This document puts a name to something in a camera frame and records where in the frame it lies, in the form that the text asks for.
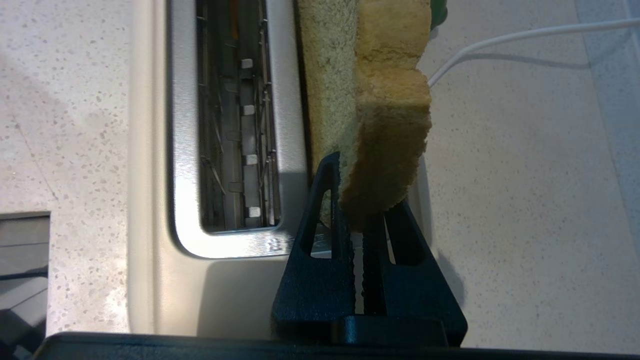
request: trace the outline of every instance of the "white cable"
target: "white cable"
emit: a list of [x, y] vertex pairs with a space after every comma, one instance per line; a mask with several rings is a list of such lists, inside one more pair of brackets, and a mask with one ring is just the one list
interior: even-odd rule
[[620, 29], [620, 28], [629, 28], [633, 26], [640, 26], [640, 17], [635, 17], [633, 19], [624, 19], [624, 20], [592, 22], [591, 24], [573, 24], [573, 25], [553, 26], [551, 28], [541, 28], [541, 29], [522, 31], [519, 33], [502, 35], [501, 37], [495, 37], [495, 38], [490, 38], [480, 42], [476, 42], [475, 44], [469, 45], [464, 49], [458, 51], [457, 54], [455, 54], [444, 65], [442, 65], [438, 69], [438, 71], [436, 71], [435, 74], [433, 74], [429, 78], [429, 82], [428, 82], [429, 87], [432, 88], [434, 85], [436, 85], [438, 80], [440, 80], [440, 78], [444, 74], [446, 74], [446, 72], [449, 71], [449, 69], [451, 69], [464, 55], [467, 55], [468, 53], [473, 53], [474, 51], [480, 50], [485, 47], [503, 44], [505, 42], [523, 40], [526, 38], [544, 37], [547, 35], [612, 30], [612, 29]]

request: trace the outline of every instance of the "bread slice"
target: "bread slice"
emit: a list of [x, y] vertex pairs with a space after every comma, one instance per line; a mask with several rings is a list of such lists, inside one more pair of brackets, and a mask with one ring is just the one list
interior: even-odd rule
[[[429, 1], [359, 0], [356, 11], [355, 1], [299, 0], [303, 3], [319, 11], [300, 11], [312, 162], [316, 168], [324, 156], [340, 151], [339, 204], [352, 230], [361, 231], [367, 216], [406, 196], [426, 146], [431, 97], [415, 66], [429, 39]], [[332, 10], [321, 13], [322, 8]], [[305, 25], [314, 17], [322, 20]], [[341, 98], [328, 101], [332, 97]], [[329, 208], [323, 204], [326, 224]]]

